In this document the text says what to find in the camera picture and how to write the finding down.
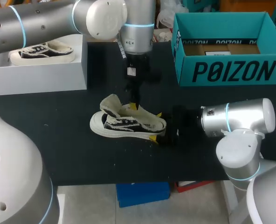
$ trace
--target screw hole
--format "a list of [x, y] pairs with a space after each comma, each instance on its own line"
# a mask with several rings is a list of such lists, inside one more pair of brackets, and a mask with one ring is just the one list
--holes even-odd
[[7, 209], [7, 205], [3, 202], [0, 202], [0, 211], [5, 211]]

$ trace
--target black table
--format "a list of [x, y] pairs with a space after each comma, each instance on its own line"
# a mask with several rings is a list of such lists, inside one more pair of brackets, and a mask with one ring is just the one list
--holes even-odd
[[[87, 91], [0, 96], [0, 116], [38, 146], [55, 185], [227, 179], [215, 155], [219, 139], [203, 136], [195, 142], [187, 135], [177, 147], [160, 147], [94, 134], [89, 122], [101, 100], [115, 93], [127, 103], [128, 96], [117, 44], [89, 44], [88, 51]], [[269, 98], [276, 112], [275, 85], [179, 87], [170, 43], [154, 45], [152, 66], [162, 70], [163, 78], [160, 84], [141, 87], [141, 105], [150, 112], [255, 98]], [[276, 130], [267, 134], [261, 152], [276, 160]]]

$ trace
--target white box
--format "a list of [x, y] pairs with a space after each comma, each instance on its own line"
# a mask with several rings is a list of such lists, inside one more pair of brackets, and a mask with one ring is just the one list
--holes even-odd
[[87, 43], [82, 35], [58, 38], [75, 51], [70, 63], [15, 66], [0, 54], [0, 95], [87, 89]]

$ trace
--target plastic bag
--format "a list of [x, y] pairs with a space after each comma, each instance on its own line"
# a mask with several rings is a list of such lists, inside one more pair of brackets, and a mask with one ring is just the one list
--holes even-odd
[[189, 10], [184, 7], [179, 0], [161, 0], [161, 9], [157, 18], [157, 28], [159, 22], [168, 28], [173, 28], [175, 13], [188, 13]]

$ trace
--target black and white sneaker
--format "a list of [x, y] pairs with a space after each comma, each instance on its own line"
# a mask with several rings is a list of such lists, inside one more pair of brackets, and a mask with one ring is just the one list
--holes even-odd
[[75, 59], [75, 53], [68, 45], [58, 40], [52, 40], [11, 51], [9, 58], [14, 65], [69, 63]]
[[115, 94], [105, 98], [100, 104], [101, 111], [90, 120], [90, 128], [96, 134], [108, 138], [136, 137], [150, 139], [163, 135], [166, 121], [139, 106], [131, 109], [130, 104], [122, 105]]

